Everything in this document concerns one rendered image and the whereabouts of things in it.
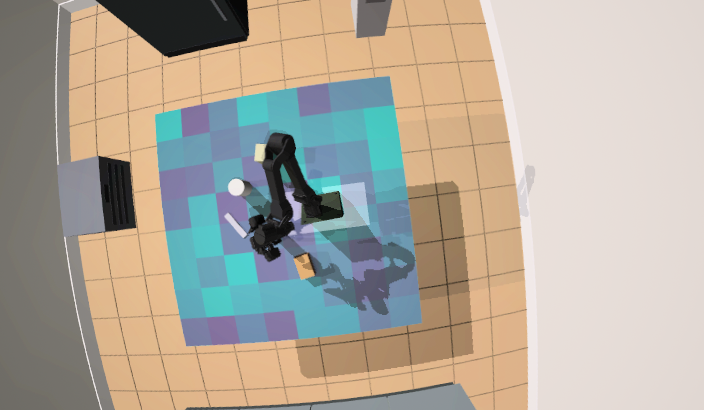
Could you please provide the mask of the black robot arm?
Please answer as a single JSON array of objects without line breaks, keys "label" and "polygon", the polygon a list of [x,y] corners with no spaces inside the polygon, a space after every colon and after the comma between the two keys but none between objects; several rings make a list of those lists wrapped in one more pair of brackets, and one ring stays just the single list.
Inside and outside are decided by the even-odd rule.
[{"label": "black robot arm", "polygon": [[[249,239],[255,252],[263,253],[272,244],[273,240],[288,236],[295,230],[293,222],[289,222],[294,215],[291,203],[287,200],[283,181],[280,173],[283,164],[295,187],[292,194],[295,201],[302,203],[306,218],[321,217],[322,196],[316,195],[314,190],[306,184],[302,170],[295,157],[296,146],[294,138],[289,134],[272,133],[265,148],[262,168],[265,171],[271,193],[271,212],[265,222],[258,225],[254,236]],[[277,157],[273,160],[273,152]],[[273,220],[278,219],[281,222]]]}]

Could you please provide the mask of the pale lavender flat bar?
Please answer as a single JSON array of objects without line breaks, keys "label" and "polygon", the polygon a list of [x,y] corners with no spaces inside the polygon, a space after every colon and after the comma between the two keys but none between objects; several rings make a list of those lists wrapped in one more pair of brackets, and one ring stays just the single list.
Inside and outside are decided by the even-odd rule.
[{"label": "pale lavender flat bar", "polygon": [[233,218],[229,213],[227,213],[225,217],[227,218],[227,221],[237,230],[237,232],[242,238],[245,238],[247,236],[246,231],[236,222],[235,218]]}]

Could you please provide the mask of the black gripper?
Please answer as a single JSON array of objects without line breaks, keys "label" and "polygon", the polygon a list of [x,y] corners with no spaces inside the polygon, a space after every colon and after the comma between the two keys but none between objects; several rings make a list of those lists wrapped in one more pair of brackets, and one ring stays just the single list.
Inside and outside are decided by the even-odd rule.
[{"label": "black gripper", "polygon": [[[258,228],[258,225],[263,225],[266,223],[263,215],[261,215],[261,214],[250,218],[248,221],[250,224],[250,229],[248,231],[248,234],[255,231]],[[275,259],[281,257],[281,254],[280,254],[278,247],[275,248],[273,243],[270,246],[268,246],[268,249],[265,252],[260,253],[260,255],[265,256],[265,259],[268,262],[274,261]]]}]

